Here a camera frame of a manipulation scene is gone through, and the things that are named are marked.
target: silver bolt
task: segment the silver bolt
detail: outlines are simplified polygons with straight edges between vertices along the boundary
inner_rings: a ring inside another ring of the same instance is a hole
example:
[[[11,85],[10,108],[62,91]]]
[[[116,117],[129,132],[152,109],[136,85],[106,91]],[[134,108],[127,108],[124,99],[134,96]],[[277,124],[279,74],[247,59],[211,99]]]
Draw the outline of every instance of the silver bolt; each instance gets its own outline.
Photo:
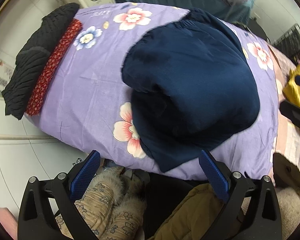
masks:
[[[270,181],[271,181],[270,177],[269,177],[269,176],[267,176],[267,175],[266,175],[266,176],[264,176],[264,177],[263,177],[263,179],[264,179],[266,182],[270,182]]]
[[[233,175],[236,179],[240,179],[240,178],[241,178],[241,173],[238,172],[238,171],[235,171],[232,175]]]
[[[35,180],[36,180],[36,177],[31,177],[31,178],[29,179],[29,182],[30,182],[30,183],[34,183]]]
[[[58,179],[64,179],[67,176],[64,172],[58,174]]]
[[[82,162],[81,158],[78,158],[75,163],[72,163],[72,165],[75,166],[76,164],[79,164],[81,162]]]

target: pink flower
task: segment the pink flower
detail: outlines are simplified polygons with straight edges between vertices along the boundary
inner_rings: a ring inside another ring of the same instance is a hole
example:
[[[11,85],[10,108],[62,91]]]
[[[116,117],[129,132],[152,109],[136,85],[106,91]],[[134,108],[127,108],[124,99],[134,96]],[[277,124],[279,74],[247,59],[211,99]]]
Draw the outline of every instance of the pink flower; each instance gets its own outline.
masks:
[[[120,117],[124,121],[114,123],[113,136],[120,142],[128,142],[127,151],[135,158],[143,159],[145,152],[140,146],[140,137],[133,125],[131,103],[126,102],[120,106]]]
[[[260,68],[264,70],[270,68],[273,70],[273,61],[269,53],[263,49],[259,43],[248,43],[247,46],[250,53],[257,58]]]
[[[148,25],[151,21],[149,16],[152,15],[150,11],[143,11],[141,8],[136,7],[128,11],[128,13],[121,13],[114,17],[113,21],[121,23],[119,30],[127,31],[132,30],[137,24]]]

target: white tile floor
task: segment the white tile floor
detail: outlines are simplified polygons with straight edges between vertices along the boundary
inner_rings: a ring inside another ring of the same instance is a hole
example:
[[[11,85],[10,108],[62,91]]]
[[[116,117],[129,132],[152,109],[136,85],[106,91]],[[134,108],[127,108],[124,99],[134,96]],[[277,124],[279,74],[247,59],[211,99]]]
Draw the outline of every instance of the white tile floor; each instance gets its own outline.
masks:
[[[0,59],[15,65],[15,57],[41,19],[59,7],[55,0],[12,0],[0,15]],[[5,103],[0,98],[0,134],[45,135],[26,118],[18,121],[5,116]],[[77,158],[87,155],[57,139],[0,140],[0,207],[7,207],[18,217],[28,179],[54,178],[68,172]],[[57,206],[51,200],[54,211]]]

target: beige fuzzy fabric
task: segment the beige fuzzy fabric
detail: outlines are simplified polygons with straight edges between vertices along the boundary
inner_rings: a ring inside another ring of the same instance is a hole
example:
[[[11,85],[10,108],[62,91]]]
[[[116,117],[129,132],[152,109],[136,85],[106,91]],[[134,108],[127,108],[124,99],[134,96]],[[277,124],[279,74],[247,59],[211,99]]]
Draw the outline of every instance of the beige fuzzy fabric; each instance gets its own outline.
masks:
[[[128,181],[121,179],[122,169],[112,167],[100,173],[93,178],[83,198],[74,203],[100,240],[133,240],[142,225],[146,205],[136,197],[142,183],[135,175]],[[61,215],[56,220],[61,232],[72,238]]]
[[[300,223],[300,196],[291,187],[276,188],[275,191],[281,213],[282,239],[286,240]],[[244,214],[247,212],[249,203],[250,198],[243,200],[241,208]]]

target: folded blue garment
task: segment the folded blue garment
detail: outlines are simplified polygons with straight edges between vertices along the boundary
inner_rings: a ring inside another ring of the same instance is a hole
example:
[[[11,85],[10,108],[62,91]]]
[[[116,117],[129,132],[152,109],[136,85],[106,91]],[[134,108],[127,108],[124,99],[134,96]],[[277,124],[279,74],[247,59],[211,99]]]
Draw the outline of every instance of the folded blue garment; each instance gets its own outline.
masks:
[[[256,120],[256,82],[237,36],[200,9],[155,28],[127,54],[133,124],[162,172],[211,151]]]

